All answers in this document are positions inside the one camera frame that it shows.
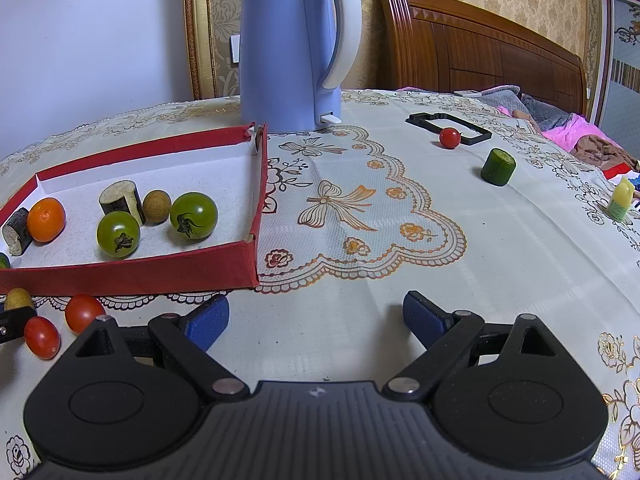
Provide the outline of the yellow-brown longan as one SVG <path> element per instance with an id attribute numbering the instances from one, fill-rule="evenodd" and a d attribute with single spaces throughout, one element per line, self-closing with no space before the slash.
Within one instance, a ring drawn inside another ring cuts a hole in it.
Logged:
<path id="1" fill-rule="evenodd" d="M 4 300 L 4 310 L 14 310 L 22 307 L 32 308 L 34 302 L 32 301 L 32 295 L 24 288 L 17 287 L 11 289 L 6 294 L 6 300 Z"/>

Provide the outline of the red cherry tomato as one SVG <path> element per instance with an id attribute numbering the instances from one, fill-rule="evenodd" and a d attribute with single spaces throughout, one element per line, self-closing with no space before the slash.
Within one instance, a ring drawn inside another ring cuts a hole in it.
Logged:
<path id="1" fill-rule="evenodd" d="M 81 334 L 92 321 L 105 314 L 102 304 L 93 296 L 79 294 L 70 298 L 65 307 L 65 322 L 75 334 Z"/>
<path id="2" fill-rule="evenodd" d="M 39 359 L 53 359 L 61 347 L 61 336 L 55 325 L 47 318 L 34 316 L 24 328 L 25 344 Z"/>
<path id="3" fill-rule="evenodd" d="M 439 143 L 447 150 L 454 150 L 461 143 L 461 133 L 456 128 L 442 128 Z"/>

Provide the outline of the green cucumber piece in box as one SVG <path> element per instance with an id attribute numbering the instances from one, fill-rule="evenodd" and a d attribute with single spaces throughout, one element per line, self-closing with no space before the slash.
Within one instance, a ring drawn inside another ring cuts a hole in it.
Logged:
<path id="1" fill-rule="evenodd" d="M 3 252 L 0 252 L 0 268 L 9 269 L 10 267 L 11 263 L 9 258 Z"/>

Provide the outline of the red shallow cardboard box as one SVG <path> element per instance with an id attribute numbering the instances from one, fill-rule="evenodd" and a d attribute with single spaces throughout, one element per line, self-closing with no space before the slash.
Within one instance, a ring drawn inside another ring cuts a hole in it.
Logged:
<path id="1" fill-rule="evenodd" d="M 1 220 L 52 197 L 65 210 L 62 232 L 32 242 L 1 272 L 2 292 L 23 287 L 36 296 L 157 295 L 165 292 L 254 288 L 257 245 L 267 180 L 267 133 L 248 125 L 191 132 L 81 157 L 36 172 L 6 202 Z M 96 230 L 104 210 L 132 182 L 140 197 L 164 191 L 171 200 L 189 192 L 210 197 L 218 209 L 213 231 L 194 236 L 190 214 L 178 223 L 145 221 L 119 237 L 115 257 L 100 247 Z"/>

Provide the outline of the large green tomato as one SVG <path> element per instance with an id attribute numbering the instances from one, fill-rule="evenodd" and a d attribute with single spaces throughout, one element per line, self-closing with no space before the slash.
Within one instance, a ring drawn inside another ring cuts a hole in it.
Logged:
<path id="1" fill-rule="evenodd" d="M 209 237 L 218 221 L 217 205 L 212 198 L 200 192 L 187 192 L 174 200 L 170 208 L 170 222 L 175 231 L 186 240 Z"/>

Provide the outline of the small green tomato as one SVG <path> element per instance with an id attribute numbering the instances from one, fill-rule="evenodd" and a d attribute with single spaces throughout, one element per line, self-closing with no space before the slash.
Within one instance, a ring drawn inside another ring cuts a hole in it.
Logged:
<path id="1" fill-rule="evenodd" d="M 106 214 L 96 228 L 96 241 L 104 254 L 126 258 L 140 243 L 140 226 L 132 214 L 115 210 Z"/>

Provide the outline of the brown longan in box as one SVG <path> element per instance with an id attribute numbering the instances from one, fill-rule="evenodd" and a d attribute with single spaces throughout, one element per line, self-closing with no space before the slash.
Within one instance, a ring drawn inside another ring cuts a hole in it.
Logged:
<path id="1" fill-rule="evenodd" d="M 145 195 L 142 208 L 146 224 L 161 224 L 169 217 L 171 198 L 163 190 L 153 190 Z"/>

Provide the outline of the embroidered cream tablecloth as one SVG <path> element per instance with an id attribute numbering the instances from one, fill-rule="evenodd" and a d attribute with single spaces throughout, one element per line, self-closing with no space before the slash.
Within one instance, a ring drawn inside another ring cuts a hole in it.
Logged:
<path id="1" fill-rule="evenodd" d="M 1 209 L 36 172 L 131 144 L 254 125 L 267 180 L 254 288 L 36 296 L 61 336 L 39 359 L 1 344 L 6 479 L 634 479 L 639 474 L 639 214 L 528 122 L 474 100 L 355 90 L 342 122 L 272 132 L 235 98 L 169 103 L 49 136 L 2 160 Z M 448 113 L 490 140 L 447 150 L 408 124 Z M 516 160 L 505 186 L 489 152 Z M 484 320 L 469 356 L 421 401 L 384 396 L 423 344 L 416 290 Z M 250 395 L 203 401 L 156 365 L 148 324 L 215 295 L 230 318 L 207 353 Z"/>

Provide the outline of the green cucumber chunk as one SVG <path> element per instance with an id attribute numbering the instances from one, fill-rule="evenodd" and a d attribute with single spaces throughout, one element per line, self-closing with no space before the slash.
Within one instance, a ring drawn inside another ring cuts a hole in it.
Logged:
<path id="1" fill-rule="evenodd" d="M 502 148 L 493 148 L 480 170 L 480 177 L 495 186 L 505 186 L 516 168 L 516 160 Z"/>

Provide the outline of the yellow-green corn piece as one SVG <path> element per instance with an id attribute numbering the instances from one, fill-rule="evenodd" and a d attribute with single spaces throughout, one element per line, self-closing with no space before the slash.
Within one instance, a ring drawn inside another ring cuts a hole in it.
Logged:
<path id="1" fill-rule="evenodd" d="M 623 221 L 633 199 L 634 185 L 626 177 L 622 177 L 606 207 L 608 215 L 615 221 Z"/>

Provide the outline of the pink bedding pile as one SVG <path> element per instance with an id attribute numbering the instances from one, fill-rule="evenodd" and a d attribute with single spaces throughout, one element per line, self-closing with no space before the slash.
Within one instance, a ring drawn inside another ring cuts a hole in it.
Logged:
<path id="1" fill-rule="evenodd" d="M 564 112 L 510 84 L 480 91 L 455 91 L 454 94 L 477 99 L 503 115 L 527 120 L 536 133 L 582 162 L 600 169 L 605 179 L 614 185 L 626 178 L 634 187 L 634 199 L 638 200 L 639 159 L 579 114 Z"/>

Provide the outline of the wooden bed headboard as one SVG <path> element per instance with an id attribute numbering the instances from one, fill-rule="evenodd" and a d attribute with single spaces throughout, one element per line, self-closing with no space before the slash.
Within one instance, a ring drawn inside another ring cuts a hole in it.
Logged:
<path id="1" fill-rule="evenodd" d="M 587 110 L 580 57 L 532 30 L 459 0 L 378 0 L 384 37 L 378 88 L 449 93 L 515 84 L 537 100 Z"/>

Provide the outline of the blue electric kettle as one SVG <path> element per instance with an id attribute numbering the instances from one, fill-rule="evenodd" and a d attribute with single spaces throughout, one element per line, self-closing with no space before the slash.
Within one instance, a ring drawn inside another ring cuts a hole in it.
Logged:
<path id="1" fill-rule="evenodd" d="M 340 124 L 361 27 L 361 0 L 242 0 L 242 121 L 272 132 Z"/>

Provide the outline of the black rectangular frame right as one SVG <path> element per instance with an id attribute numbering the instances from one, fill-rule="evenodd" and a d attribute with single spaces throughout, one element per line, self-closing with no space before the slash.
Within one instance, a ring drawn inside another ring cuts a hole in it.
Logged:
<path id="1" fill-rule="evenodd" d="M 443 112 L 414 113 L 406 119 L 406 122 L 435 134 L 441 134 L 445 129 L 457 130 L 461 136 L 461 143 L 466 146 L 488 141 L 492 137 L 492 133 L 486 128 Z"/>

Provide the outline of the white wall switch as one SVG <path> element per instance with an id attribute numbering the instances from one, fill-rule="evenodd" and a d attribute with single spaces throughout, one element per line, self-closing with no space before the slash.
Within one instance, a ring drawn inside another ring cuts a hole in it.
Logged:
<path id="1" fill-rule="evenodd" d="M 238 65 L 240 62 L 240 39 L 239 34 L 232 35 L 230 40 L 231 64 Z"/>

